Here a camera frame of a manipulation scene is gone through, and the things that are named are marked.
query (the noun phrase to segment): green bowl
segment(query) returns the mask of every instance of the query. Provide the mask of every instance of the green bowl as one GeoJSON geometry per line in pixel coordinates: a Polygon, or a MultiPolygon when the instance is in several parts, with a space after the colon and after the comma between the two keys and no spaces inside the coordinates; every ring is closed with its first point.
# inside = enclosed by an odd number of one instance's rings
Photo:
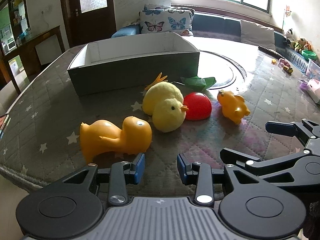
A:
{"type": "Polygon", "coordinates": [[[309,60],[309,59],[316,60],[318,57],[316,53],[310,50],[303,50],[301,54],[306,60],[309,60]]]}

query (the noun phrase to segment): table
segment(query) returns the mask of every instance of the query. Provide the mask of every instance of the table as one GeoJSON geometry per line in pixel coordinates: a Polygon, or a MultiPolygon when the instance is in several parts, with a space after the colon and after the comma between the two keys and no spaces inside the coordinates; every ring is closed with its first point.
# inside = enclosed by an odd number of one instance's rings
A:
{"type": "Polygon", "coordinates": [[[47,38],[50,38],[53,35],[57,35],[61,52],[62,53],[65,52],[66,50],[64,48],[63,40],[61,37],[60,26],[57,26],[35,36],[34,38],[28,41],[24,41],[21,46],[10,51],[7,55],[3,57],[6,71],[9,74],[9,77],[12,80],[14,88],[16,89],[18,94],[20,94],[21,91],[13,76],[12,70],[9,65],[9,61],[19,55],[23,68],[26,71],[26,74],[28,77],[35,74],[39,74],[41,72],[41,63],[40,63],[38,54],[36,52],[36,45],[40,44],[41,42],[43,42],[47,38]]]}
{"type": "MultiPolygon", "coordinates": [[[[193,194],[194,188],[182,185],[178,176],[178,153],[184,153],[190,162],[205,162],[216,169],[223,167],[219,152],[224,147],[267,160],[303,149],[296,138],[268,134],[264,128],[267,121],[300,122],[308,118],[320,122],[319,106],[298,88],[298,80],[304,76],[295,67],[292,75],[283,72],[256,46],[201,37],[185,39],[198,49],[225,55],[245,69],[246,79],[239,78],[229,88],[244,97],[251,114],[236,126],[221,115],[218,91],[211,90],[207,93],[213,106],[209,119],[185,121],[180,129],[166,134],[150,123],[153,141],[146,152],[145,173],[141,184],[128,186],[130,195],[193,194]]],[[[61,55],[9,110],[11,121],[0,140],[0,174],[28,191],[85,165],[78,137],[81,122],[105,119],[121,127],[130,115],[150,121],[140,110],[143,87],[77,96],[67,67],[80,49],[75,47],[61,55]]],[[[95,162],[100,167],[109,165],[110,156],[99,155],[95,162]]],[[[116,160],[129,160],[126,155],[123,158],[116,160]]]]}

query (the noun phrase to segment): chick's beak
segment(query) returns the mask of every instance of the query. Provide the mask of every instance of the chick's beak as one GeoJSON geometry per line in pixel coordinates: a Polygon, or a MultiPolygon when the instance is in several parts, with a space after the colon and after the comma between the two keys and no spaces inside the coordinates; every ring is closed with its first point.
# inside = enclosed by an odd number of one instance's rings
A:
{"type": "Polygon", "coordinates": [[[181,111],[186,112],[188,110],[189,110],[189,108],[187,106],[181,106],[181,111]]]}

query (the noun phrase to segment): orange rubber duck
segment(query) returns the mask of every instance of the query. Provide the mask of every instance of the orange rubber duck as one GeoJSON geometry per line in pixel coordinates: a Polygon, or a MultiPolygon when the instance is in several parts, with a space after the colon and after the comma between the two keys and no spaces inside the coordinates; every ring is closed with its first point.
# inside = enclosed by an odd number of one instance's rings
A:
{"type": "Polygon", "coordinates": [[[129,116],[122,123],[122,130],[106,120],[80,126],[80,146],[87,163],[104,152],[138,154],[145,152],[151,143],[152,130],[148,122],[129,116]]]}
{"type": "Polygon", "coordinates": [[[234,95],[231,91],[220,90],[217,99],[222,106],[223,116],[229,118],[235,124],[240,124],[241,119],[250,114],[250,110],[244,103],[244,98],[240,95],[234,95]]]}

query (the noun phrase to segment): red ball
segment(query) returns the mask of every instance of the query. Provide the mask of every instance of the red ball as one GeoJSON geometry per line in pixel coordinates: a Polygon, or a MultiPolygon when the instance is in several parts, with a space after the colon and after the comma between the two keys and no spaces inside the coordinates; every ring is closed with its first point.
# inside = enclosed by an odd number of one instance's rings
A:
{"type": "Polygon", "coordinates": [[[189,108],[186,113],[187,120],[203,120],[211,115],[210,99],[203,93],[193,92],[186,95],[183,104],[189,108]]]}

